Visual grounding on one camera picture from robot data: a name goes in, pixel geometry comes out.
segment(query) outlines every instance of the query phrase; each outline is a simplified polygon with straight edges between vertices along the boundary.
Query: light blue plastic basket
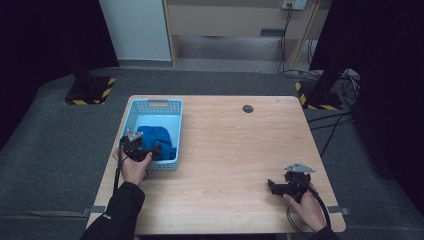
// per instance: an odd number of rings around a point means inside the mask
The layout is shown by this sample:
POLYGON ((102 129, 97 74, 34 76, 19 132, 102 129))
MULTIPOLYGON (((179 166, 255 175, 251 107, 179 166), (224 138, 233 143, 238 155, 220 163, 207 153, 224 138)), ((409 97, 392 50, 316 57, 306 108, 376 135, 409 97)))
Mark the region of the light blue plastic basket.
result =
POLYGON ((149 170, 177 170, 180 151, 183 101, 181 99, 133 99, 125 119, 121 136, 126 130, 136 131, 139 126, 164 127, 171 137, 172 147, 176 147, 175 159, 152 161, 149 170))

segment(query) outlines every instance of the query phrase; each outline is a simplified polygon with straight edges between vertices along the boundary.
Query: black sleeve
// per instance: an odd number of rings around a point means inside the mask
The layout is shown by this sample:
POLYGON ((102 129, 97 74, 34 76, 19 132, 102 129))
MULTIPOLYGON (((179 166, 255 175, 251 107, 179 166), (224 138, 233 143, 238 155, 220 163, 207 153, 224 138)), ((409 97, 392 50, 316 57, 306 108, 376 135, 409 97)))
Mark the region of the black sleeve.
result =
POLYGON ((337 235, 331 230, 330 227, 325 227, 312 235, 309 240, 338 240, 337 235))
POLYGON ((143 191, 137 185, 124 182, 113 193, 106 212, 88 227, 81 239, 132 240, 144 197, 143 191))

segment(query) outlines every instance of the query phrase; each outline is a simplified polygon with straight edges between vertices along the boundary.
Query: gray carpet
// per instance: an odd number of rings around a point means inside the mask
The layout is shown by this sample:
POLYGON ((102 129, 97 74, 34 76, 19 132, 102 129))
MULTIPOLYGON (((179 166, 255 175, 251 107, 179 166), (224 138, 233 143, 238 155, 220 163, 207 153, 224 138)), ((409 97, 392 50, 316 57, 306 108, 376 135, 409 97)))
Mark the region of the gray carpet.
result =
MULTIPOLYGON (((0 152, 1 212, 79 212, 90 207, 131 95, 297 96, 297 80, 280 74, 101 69, 93 75, 117 80, 103 105, 64 105, 72 76, 39 89, 0 152)), ((305 110, 305 115, 314 119, 336 112, 340 111, 305 110)), ((311 127, 335 121, 329 118, 311 127)), ((330 132, 331 128, 312 131, 319 151, 330 132)), ((423 216, 396 181, 381 179, 373 170, 353 121, 337 127, 322 160, 340 205, 351 211, 345 216, 347 230, 339 234, 341 239, 424 239, 423 216)), ((0 217, 0 239, 78 239, 86 222, 84 218, 0 217)), ((292 239, 304 237, 291 234, 292 239)))

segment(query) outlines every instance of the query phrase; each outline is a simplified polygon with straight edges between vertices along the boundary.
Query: hand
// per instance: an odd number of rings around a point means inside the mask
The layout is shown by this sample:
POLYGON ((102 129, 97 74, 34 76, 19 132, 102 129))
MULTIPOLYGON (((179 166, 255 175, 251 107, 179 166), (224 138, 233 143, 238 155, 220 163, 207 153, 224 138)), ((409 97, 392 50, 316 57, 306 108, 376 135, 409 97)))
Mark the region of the hand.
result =
MULTIPOLYGON (((113 157, 119 159, 118 149, 113 153, 113 157)), ((136 162, 131 160, 121 148, 121 159, 123 160, 121 173, 124 181, 139 186, 147 175, 147 166, 152 161, 152 153, 148 153, 143 161, 136 162)))
POLYGON ((322 216, 321 207, 309 190, 303 194, 300 203, 296 202, 294 198, 287 194, 284 194, 283 198, 295 209, 299 217, 312 229, 312 231, 318 232, 327 226, 322 216))

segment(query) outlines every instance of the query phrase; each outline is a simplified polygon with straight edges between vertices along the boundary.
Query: white wall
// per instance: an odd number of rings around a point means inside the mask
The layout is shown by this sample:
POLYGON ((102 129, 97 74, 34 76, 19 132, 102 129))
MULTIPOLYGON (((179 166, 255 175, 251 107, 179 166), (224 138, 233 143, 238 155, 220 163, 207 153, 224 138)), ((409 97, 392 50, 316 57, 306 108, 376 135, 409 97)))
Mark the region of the white wall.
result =
POLYGON ((118 60, 171 61, 162 0, 100 0, 118 60))

